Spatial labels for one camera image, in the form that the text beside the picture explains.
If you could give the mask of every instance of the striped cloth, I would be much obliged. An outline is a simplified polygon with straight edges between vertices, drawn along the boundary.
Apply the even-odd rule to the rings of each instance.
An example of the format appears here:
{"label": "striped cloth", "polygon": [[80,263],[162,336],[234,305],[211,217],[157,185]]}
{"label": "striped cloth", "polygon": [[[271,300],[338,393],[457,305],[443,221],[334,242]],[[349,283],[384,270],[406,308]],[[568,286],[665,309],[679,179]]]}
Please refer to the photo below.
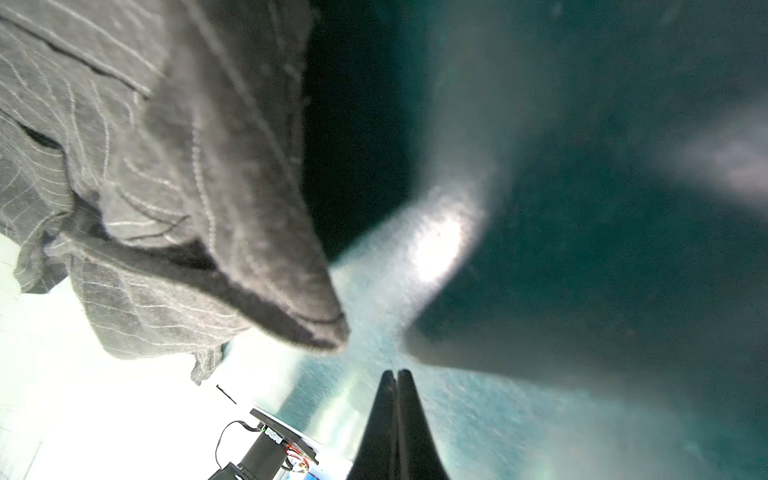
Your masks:
{"label": "striped cloth", "polygon": [[5,0],[0,225],[112,355],[348,329],[300,193],[304,0]]}

